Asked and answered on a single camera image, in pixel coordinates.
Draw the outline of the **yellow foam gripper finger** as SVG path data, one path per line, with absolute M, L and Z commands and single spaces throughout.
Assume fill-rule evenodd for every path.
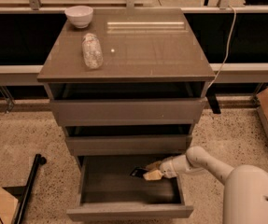
M 156 181 L 156 180 L 162 179 L 163 173 L 158 169 L 153 169 L 153 170 L 150 170 L 150 171 L 146 172 L 145 174 L 143 174 L 143 177 L 147 181 Z
M 150 164 L 148 164 L 145 169 L 148 171 L 151 171 L 153 169 L 160 169 L 160 165 L 162 164 L 162 161 L 155 161 Z

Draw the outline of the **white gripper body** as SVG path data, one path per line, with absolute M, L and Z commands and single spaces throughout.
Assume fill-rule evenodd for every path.
M 173 178 L 179 174 L 189 174 L 195 168 L 190 164 L 185 155 L 179 155 L 162 160 L 159 170 L 165 178 Z

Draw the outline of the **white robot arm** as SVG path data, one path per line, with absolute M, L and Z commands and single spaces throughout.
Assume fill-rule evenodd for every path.
M 223 224 L 268 224 L 268 173 L 259 167 L 232 167 L 202 147 L 190 147 L 183 155 L 149 164 L 146 170 L 147 181 L 206 170 L 224 186 Z

